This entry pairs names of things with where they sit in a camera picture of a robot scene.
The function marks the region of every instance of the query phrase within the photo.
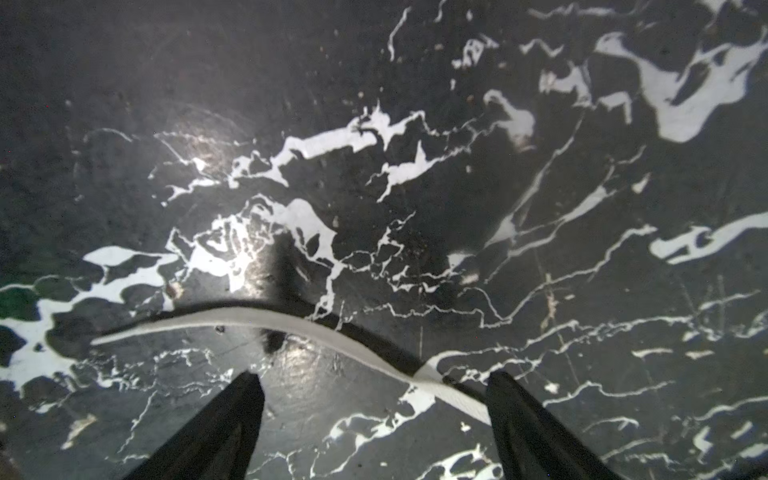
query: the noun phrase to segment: dark stone surface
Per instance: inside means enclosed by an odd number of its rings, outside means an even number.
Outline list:
[[[627,478],[765,464],[763,3],[0,18],[0,435],[25,478],[120,478],[246,369],[249,480],[500,476],[489,427],[311,341],[88,347],[226,305],[474,392],[504,369]]]

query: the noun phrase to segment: white patch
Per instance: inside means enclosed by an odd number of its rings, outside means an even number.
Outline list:
[[[692,360],[702,359],[705,356],[710,356],[714,354],[715,352],[713,352],[712,350],[701,350],[699,352],[685,352],[685,356]]]
[[[699,334],[700,334],[700,332],[695,332],[695,331],[685,332],[685,334],[683,334],[683,339],[682,340],[684,342],[689,342],[692,339],[696,338]]]
[[[141,267],[122,278],[107,281],[107,271],[111,266],[121,265],[136,255],[144,255],[157,259],[153,266]],[[101,266],[104,275],[88,290],[78,290],[69,301],[40,299],[37,311],[40,320],[28,322],[19,319],[0,319],[0,325],[6,326],[26,341],[26,344],[11,355],[8,368],[0,368],[0,380],[11,382],[14,389],[23,397],[22,387],[30,380],[40,376],[55,379],[57,374],[71,375],[71,367],[77,360],[59,355],[51,348],[45,338],[46,332],[54,328],[54,316],[58,313],[71,312],[80,302],[88,299],[107,300],[112,303],[124,303],[122,293],[131,286],[148,285],[160,288],[165,285],[165,279],[158,270],[163,265],[177,261],[179,257],[173,253],[139,252],[123,247],[102,247],[87,253],[83,260]]]
[[[469,273],[467,275],[464,275],[459,282],[459,285],[469,285],[471,283],[475,283],[478,280],[480,280],[480,275],[477,273]]]
[[[750,405],[752,403],[762,403],[762,402],[768,402],[768,395],[749,397],[748,399],[740,400],[739,402],[735,402],[731,405],[714,406],[709,410],[709,412],[705,413],[704,415],[694,417],[694,419],[698,422],[703,422],[704,420],[711,419],[718,413],[735,412],[736,410],[740,409],[745,405]]]
[[[766,32],[752,45],[724,43],[708,51],[698,50],[682,72],[664,71],[645,58],[624,47],[624,34],[603,35],[594,51],[603,55],[626,58],[640,71],[643,96],[656,111],[659,136],[674,142],[687,142],[701,131],[712,112],[720,105],[732,104],[746,94],[746,80],[768,49]],[[694,65],[706,68],[702,85],[688,98],[676,101]]]
[[[466,465],[459,471],[457,464]],[[434,478],[434,471],[440,473],[440,480],[492,480],[502,478],[501,464],[494,463],[478,443],[472,450],[455,453],[454,455],[431,464],[416,480]]]
[[[507,137],[515,148],[518,150],[527,148],[536,125],[531,112],[515,108],[499,90],[488,90],[482,100],[486,105],[493,103],[502,107],[509,120],[497,121],[494,125],[507,132]]]
[[[437,16],[434,20],[432,20],[435,23],[439,23],[442,20],[442,6],[445,5],[445,3],[448,0],[440,0],[440,3],[437,4]]]
[[[734,440],[738,439],[740,436],[744,435],[748,431],[752,429],[753,425],[752,422],[747,420],[744,422],[744,425],[739,427],[738,429],[734,430],[733,433],[730,434],[730,437]]]
[[[69,435],[67,435],[67,441],[61,446],[61,450],[66,450],[74,445],[74,439],[80,435],[90,424],[96,422],[96,417],[89,413],[87,417],[80,420],[75,420],[72,425],[69,426]]]
[[[608,111],[621,107],[624,111],[624,123],[627,125],[632,123],[632,99],[626,91],[617,91],[600,97],[598,104],[603,105]]]
[[[605,7],[582,8],[576,2],[573,2],[568,6],[557,7],[554,10],[551,10],[550,12],[547,12],[547,13],[540,12],[539,10],[534,10],[530,8],[528,10],[528,14],[533,18],[538,18],[539,20],[546,20],[555,15],[561,16],[561,17],[567,17],[573,14],[576,14],[577,16],[580,16],[580,17],[614,17],[619,15],[619,13],[612,8],[605,8]]]
[[[642,194],[643,190],[645,190],[645,187],[648,185],[649,180],[650,180],[650,173],[645,174],[642,180],[640,180],[636,184],[632,184],[632,191],[638,195]]]
[[[768,228],[768,212],[753,214],[726,223],[715,231],[709,227],[692,226],[690,231],[669,240],[658,238],[650,243],[650,253],[676,265],[715,254],[739,235],[750,229]]]
[[[701,452],[699,454],[699,463],[703,463],[704,456],[712,449],[714,444],[712,442],[709,442],[707,440],[707,435],[710,434],[710,427],[706,426],[703,429],[701,429],[695,436],[694,436],[694,447],[699,449]]]
[[[389,33],[389,41],[386,44],[386,47],[389,50],[389,61],[395,61],[395,45],[394,45],[395,35],[397,34],[397,31],[400,29],[400,27],[402,27],[403,24],[406,23],[406,19],[408,18],[408,12],[410,11],[411,11],[411,7],[408,7],[402,11],[402,16],[400,17],[400,20],[397,22],[397,25],[395,25],[395,29]]]
[[[380,104],[377,104],[371,114],[368,114],[366,108],[362,115],[353,118],[346,127],[324,131],[308,138],[286,138],[283,149],[268,161],[264,160],[260,153],[255,150],[251,152],[249,157],[235,158],[232,160],[232,171],[227,175],[227,183],[230,188],[238,188],[240,186],[239,180],[243,178],[269,178],[288,187],[288,181],[283,177],[280,168],[298,158],[294,152],[299,152],[306,160],[346,147],[351,147],[353,152],[358,152],[378,143],[376,136],[369,130],[373,130],[381,136],[384,150],[386,150],[393,137],[406,132],[406,127],[410,122],[416,119],[424,121],[424,117],[424,111],[415,111],[396,124],[391,124],[390,116],[382,111]],[[254,174],[250,173],[250,166],[256,160],[269,165],[270,169]]]
[[[739,452],[739,455],[743,458],[757,458],[765,452],[768,452],[768,444],[756,443],[755,445],[752,445],[751,447]]]
[[[343,436],[351,435],[354,438],[355,451],[350,453],[346,457],[346,459],[343,462],[341,462],[338,466],[336,466],[333,470],[331,470],[330,472],[324,472],[324,473],[315,472],[315,464],[317,463],[317,460],[320,457],[320,455],[318,455],[317,457],[315,457],[313,466],[310,469],[310,478],[314,476],[328,476],[334,473],[341,472],[349,463],[349,460],[351,460],[352,457],[355,454],[357,454],[357,452],[359,452],[363,446],[367,445],[370,442],[373,442],[376,439],[381,439],[388,435],[391,435],[406,422],[409,422],[415,419],[422,413],[429,410],[433,405],[435,405],[435,396],[421,389],[417,389],[415,386],[410,386],[406,391],[406,393],[404,393],[399,398],[398,404],[409,406],[409,408],[407,408],[406,410],[411,410],[412,412],[408,412],[408,413],[394,412],[393,414],[390,414],[386,417],[375,417],[375,416],[366,415],[364,413],[354,413],[336,422],[336,424],[331,428],[331,431],[326,437],[326,440],[325,440],[326,447],[330,448],[335,443],[337,443]],[[361,422],[361,421],[372,422],[372,424],[365,429],[365,432],[357,432],[353,428],[353,423]]]
[[[470,38],[467,41],[466,45],[464,45],[462,57],[451,61],[453,68],[459,70],[460,68],[474,67],[480,61],[480,57],[486,48],[498,48],[498,43],[487,35],[480,34],[480,38],[480,40]]]
[[[518,48],[520,48],[520,51],[523,52],[523,55],[527,55],[534,47],[534,45],[537,45],[541,50],[543,50],[549,58],[557,57],[560,55],[560,53],[563,52],[563,45],[560,45],[557,48],[552,48],[547,45],[547,42],[541,40],[540,38],[534,38],[525,45],[519,45]]]
[[[653,354],[672,353],[672,349],[646,349],[646,350],[633,350],[632,355],[638,359],[644,359],[645,357]]]
[[[557,394],[557,392],[560,391],[560,384],[548,382],[547,385],[544,386],[544,390],[546,390],[547,392],[550,392],[552,395],[555,395]]]
[[[547,94],[551,91],[564,94],[570,94],[575,91],[576,102],[574,102],[574,106],[591,107],[592,93],[590,93],[587,82],[584,79],[584,68],[577,67],[571,61],[568,62],[568,65],[571,68],[571,72],[564,78],[558,78],[551,71],[542,71],[538,79],[538,90],[541,93]]]

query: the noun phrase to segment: white cable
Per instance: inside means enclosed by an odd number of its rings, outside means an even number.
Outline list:
[[[391,378],[408,383],[441,399],[443,402],[477,419],[486,425],[491,425],[491,418],[485,404],[459,392],[442,382],[442,376],[431,366],[425,364],[413,377],[407,376],[389,365],[362,343],[350,339],[335,330],[326,328],[309,320],[285,313],[273,312],[245,307],[228,307],[190,313],[170,319],[158,320],[152,323],[141,323],[131,329],[112,333],[93,339],[91,345],[104,345],[117,342],[133,336],[148,333],[168,332],[171,330],[193,328],[198,326],[249,326],[259,329],[278,330],[303,336],[320,345],[326,346],[342,355],[348,356],[363,365],[381,372]]]

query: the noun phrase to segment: white cord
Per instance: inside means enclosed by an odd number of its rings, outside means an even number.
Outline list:
[[[407,376],[405,373],[389,365],[368,347],[350,339],[348,336],[298,316],[286,315],[285,313],[273,312],[271,310],[245,307],[205,310],[203,312],[158,320],[157,322],[142,323],[123,332],[98,337],[91,341],[91,345],[104,345],[105,343],[117,342],[118,340],[147,335],[148,333],[219,325],[249,326],[303,336],[342,355],[348,356],[350,359],[354,359],[377,372],[424,389],[426,392],[461,410],[473,419],[477,419],[486,425],[491,425],[491,418],[488,416],[485,404],[443,383],[440,373],[429,364],[422,366],[413,377]]]

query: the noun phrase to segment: black marble floor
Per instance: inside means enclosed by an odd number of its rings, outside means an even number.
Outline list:
[[[489,427],[311,341],[118,326],[255,305],[482,392],[626,478],[768,458],[768,7],[0,5],[0,435],[120,478],[233,375],[249,480],[500,478]]]

